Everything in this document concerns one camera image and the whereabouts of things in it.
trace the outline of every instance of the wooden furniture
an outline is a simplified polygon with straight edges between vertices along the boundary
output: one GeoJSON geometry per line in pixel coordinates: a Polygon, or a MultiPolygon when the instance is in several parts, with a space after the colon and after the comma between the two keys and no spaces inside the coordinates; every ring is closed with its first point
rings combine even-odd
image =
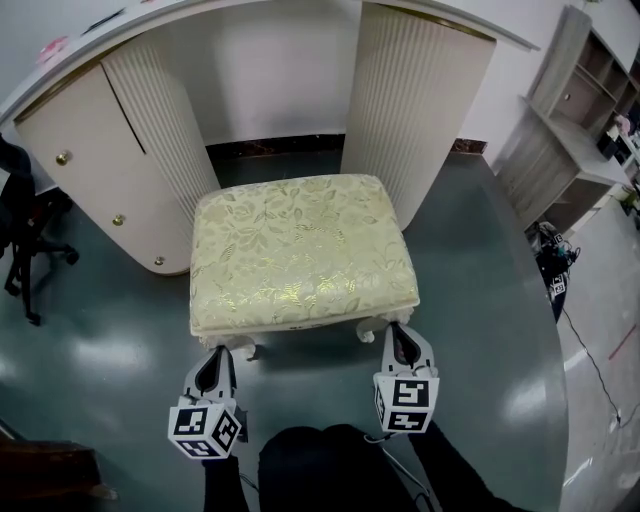
{"type": "MultiPolygon", "coordinates": [[[[180,75],[164,57],[166,38],[150,29],[251,1],[127,7],[72,41],[0,106],[0,127],[15,121],[54,181],[153,272],[189,267],[196,203],[219,185],[180,75]]],[[[406,227],[459,131],[496,40],[537,47],[436,0],[377,2],[401,4],[399,10],[366,1],[342,170],[379,175],[406,227]],[[371,51],[380,57],[373,64],[371,51]]]]}
{"type": "Polygon", "coordinates": [[[616,185],[629,185],[621,165],[596,142],[635,101],[633,80],[591,26],[567,7],[555,45],[529,99],[529,115],[514,135],[498,174],[526,228],[538,219],[566,233],[616,185]]]}

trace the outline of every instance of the wooden shelf unit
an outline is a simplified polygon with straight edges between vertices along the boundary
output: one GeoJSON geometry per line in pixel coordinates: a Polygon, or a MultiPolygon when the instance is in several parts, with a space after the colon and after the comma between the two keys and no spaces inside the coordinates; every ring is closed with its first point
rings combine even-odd
{"type": "Polygon", "coordinates": [[[613,185],[629,185],[596,144],[616,114],[629,112],[639,81],[575,7],[565,8],[554,41],[498,178],[523,228],[546,219],[566,233],[613,185]]]}

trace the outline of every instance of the glossy floor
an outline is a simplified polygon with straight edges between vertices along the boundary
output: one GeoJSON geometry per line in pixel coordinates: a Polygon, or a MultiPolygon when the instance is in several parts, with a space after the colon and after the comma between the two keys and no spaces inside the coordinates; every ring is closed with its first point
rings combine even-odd
{"type": "MultiPolygon", "coordinates": [[[[216,163],[223,186],[339,169],[340,154],[216,163]]],[[[81,211],[52,236],[80,251],[74,267],[38,256],[35,328],[0,294],[0,414],[28,439],[96,449],[122,511],[200,511],[203,471],[166,440],[168,408],[204,349],[189,335],[188,276],[155,276],[81,211]]],[[[442,384],[435,419],[490,489],[520,507],[557,510],[567,449],[560,343],[542,281],[513,213],[481,157],[450,157],[405,232],[422,303],[411,325],[431,342],[442,384]]],[[[8,258],[0,261],[4,274],[8,258]]],[[[255,478],[258,453],[283,428],[351,423],[379,435],[372,376],[380,340],[353,324],[257,337],[236,357],[255,478]]],[[[421,479],[406,438],[389,450],[421,479]]],[[[252,510],[257,496],[245,494],[252,510]]]]}
{"type": "Polygon", "coordinates": [[[600,368],[624,427],[616,426],[596,370],[563,315],[558,330],[570,435],[560,510],[608,512],[640,477],[640,409],[631,417],[640,403],[640,233],[610,200],[570,242],[582,252],[571,268],[565,310],[600,368]]]}

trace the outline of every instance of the upholstered stool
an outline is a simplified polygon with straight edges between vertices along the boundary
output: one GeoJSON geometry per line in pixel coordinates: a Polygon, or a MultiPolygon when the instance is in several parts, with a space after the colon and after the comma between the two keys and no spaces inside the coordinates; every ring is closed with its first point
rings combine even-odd
{"type": "Polygon", "coordinates": [[[354,318],[408,321],[420,302],[393,206],[372,176],[243,185],[204,197],[191,260],[191,332],[239,335],[354,318]]]}

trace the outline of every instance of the white wall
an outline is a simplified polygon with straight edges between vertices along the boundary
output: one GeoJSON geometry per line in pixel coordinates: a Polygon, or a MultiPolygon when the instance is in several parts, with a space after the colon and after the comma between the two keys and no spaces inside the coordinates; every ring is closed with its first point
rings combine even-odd
{"type": "MultiPolygon", "coordinates": [[[[38,51],[134,0],[0,0],[0,98],[38,51]]],[[[498,43],[460,137],[486,140],[494,164],[521,119],[565,2],[445,0],[526,38],[540,52],[498,43]]],[[[570,0],[579,8],[583,0],[570,0]]],[[[623,64],[640,44],[628,0],[586,6],[623,64]]],[[[344,131],[355,59],[356,0],[282,0],[231,7],[170,25],[175,61],[207,143],[344,131]]]]}

